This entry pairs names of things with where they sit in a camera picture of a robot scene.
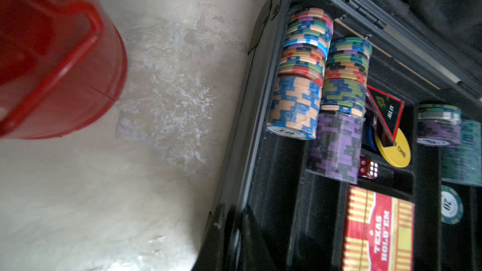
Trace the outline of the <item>grey plastic poker case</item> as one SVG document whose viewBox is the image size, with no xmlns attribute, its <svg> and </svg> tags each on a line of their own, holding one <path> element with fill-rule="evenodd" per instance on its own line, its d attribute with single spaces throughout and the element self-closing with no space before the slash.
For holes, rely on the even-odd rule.
<svg viewBox="0 0 482 271">
<path fill-rule="evenodd" d="M 376 179 L 349 184 L 314 174 L 307 161 L 316 138 L 267 131 L 288 19 L 308 8 L 331 16 L 331 44 L 344 37 L 371 43 L 367 85 L 405 102 L 406 168 L 380 154 L 367 97 L 360 158 L 379 164 Z M 341 270 L 351 186 L 414 203 L 412 270 L 480 270 L 481 187 L 441 179 L 439 151 L 451 147 L 417 143 L 421 104 L 453 105 L 461 121 L 481 123 L 481 0 L 267 0 L 195 270 Z M 442 185 L 463 202 L 455 225 L 441 221 Z"/>
</svg>

